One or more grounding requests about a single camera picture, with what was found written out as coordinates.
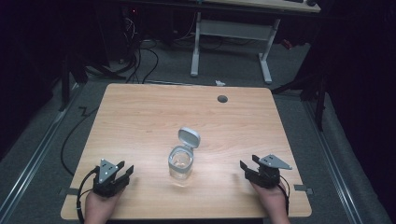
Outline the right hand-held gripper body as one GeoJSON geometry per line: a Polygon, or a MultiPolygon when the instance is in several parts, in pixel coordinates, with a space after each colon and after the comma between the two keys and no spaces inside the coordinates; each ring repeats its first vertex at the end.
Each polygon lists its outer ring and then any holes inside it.
{"type": "Polygon", "coordinates": [[[266,189],[272,189],[280,183],[280,169],[292,169],[290,165],[273,154],[260,158],[258,165],[257,171],[250,168],[244,171],[245,179],[266,189]]]}

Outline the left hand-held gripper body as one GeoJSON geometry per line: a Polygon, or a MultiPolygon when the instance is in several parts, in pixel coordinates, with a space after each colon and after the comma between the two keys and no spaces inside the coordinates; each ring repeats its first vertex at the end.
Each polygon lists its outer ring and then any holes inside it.
{"type": "Polygon", "coordinates": [[[101,159],[99,171],[93,180],[93,192],[102,197],[112,197],[130,183],[130,177],[117,177],[117,164],[101,159]]]}

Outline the clear jar with grey lid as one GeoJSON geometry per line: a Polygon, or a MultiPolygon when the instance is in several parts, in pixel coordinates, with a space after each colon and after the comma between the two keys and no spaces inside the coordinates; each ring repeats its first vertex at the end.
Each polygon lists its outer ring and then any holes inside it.
{"type": "Polygon", "coordinates": [[[191,175],[194,150],[200,146],[201,136],[188,127],[181,127],[177,136],[181,145],[174,147],[168,156],[169,174],[175,179],[185,180],[191,175]]]}

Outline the person's left hand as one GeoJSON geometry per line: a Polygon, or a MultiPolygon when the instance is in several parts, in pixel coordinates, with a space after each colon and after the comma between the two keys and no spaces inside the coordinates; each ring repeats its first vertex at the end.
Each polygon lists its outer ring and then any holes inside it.
{"type": "Polygon", "coordinates": [[[85,200],[84,224],[106,224],[113,215],[123,190],[112,197],[102,197],[90,192],[85,200]]]}

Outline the person's right hand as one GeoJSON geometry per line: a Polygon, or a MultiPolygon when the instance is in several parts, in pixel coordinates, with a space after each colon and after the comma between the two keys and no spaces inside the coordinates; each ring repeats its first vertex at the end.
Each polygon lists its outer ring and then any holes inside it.
{"type": "Polygon", "coordinates": [[[285,187],[282,183],[272,189],[262,188],[254,183],[251,186],[259,195],[262,207],[272,224],[290,224],[286,210],[285,187]]]}

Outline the black metal stand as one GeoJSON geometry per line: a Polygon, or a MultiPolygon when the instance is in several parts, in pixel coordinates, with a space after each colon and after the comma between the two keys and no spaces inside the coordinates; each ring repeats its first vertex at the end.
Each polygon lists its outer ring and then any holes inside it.
{"type": "Polygon", "coordinates": [[[301,90],[300,99],[302,101],[315,100],[314,122],[320,131],[323,130],[322,117],[325,108],[327,65],[328,59],[326,52],[321,48],[311,45],[296,78],[272,90],[272,94],[280,94],[287,90],[301,90]]]}
{"type": "Polygon", "coordinates": [[[64,111],[69,105],[71,105],[71,88],[70,88],[70,77],[75,80],[76,84],[85,85],[88,82],[88,75],[85,70],[86,66],[90,66],[100,72],[105,77],[114,79],[122,79],[116,72],[110,71],[99,63],[95,63],[92,60],[84,57],[77,53],[75,50],[69,50],[62,60],[62,105],[60,110],[64,111]]]}

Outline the metal floor rail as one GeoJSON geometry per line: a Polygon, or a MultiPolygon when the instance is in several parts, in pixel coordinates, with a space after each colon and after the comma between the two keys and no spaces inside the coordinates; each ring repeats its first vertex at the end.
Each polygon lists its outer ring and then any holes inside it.
{"type": "Polygon", "coordinates": [[[62,102],[61,86],[28,122],[8,154],[0,161],[0,224],[7,224],[25,190],[50,150],[64,117],[84,88],[73,84],[69,102],[62,102]]]}
{"type": "Polygon", "coordinates": [[[345,181],[343,175],[341,174],[341,171],[340,171],[339,166],[336,162],[336,159],[334,158],[334,156],[332,154],[332,151],[331,151],[330,145],[326,139],[326,136],[325,136],[324,132],[321,131],[319,129],[318,125],[316,124],[315,111],[314,111],[313,106],[307,102],[302,102],[302,105],[304,107],[304,111],[306,112],[307,116],[309,117],[311,124],[313,125],[316,136],[319,140],[321,152],[323,154],[326,166],[328,168],[330,177],[331,177],[334,187],[336,189],[339,200],[340,200],[341,204],[343,205],[343,208],[346,212],[346,216],[349,220],[349,223],[350,224],[363,224],[362,219],[361,219],[361,214],[357,209],[357,206],[353,200],[353,197],[352,197],[350,189],[347,185],[347,182],[345,181]]]}

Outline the white desk with metal frame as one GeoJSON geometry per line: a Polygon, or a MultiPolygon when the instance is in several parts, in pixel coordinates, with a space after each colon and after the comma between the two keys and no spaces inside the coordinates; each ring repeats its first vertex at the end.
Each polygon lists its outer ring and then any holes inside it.
{"type": "MultiPolygon", "coordinates": [[[[269,9],[271,12],[313,13],[321,11],[317,0],[196,0],[199,6],[203,3],[221,4],[230,7],[249,7],[252,9],[269,9]]],[[[267,57],[276,37],[281,19],[275,17],[269,24],[253,24],[241,21],[226,21],[225,19],[203,19],[201,13],[195,14],[194,50],[191,59],[191,76],[199,74],[200,39],[202,35],[239,38],[264,41],[263,52],[258,54],[264,82],[272,83],[267,57]]]]}

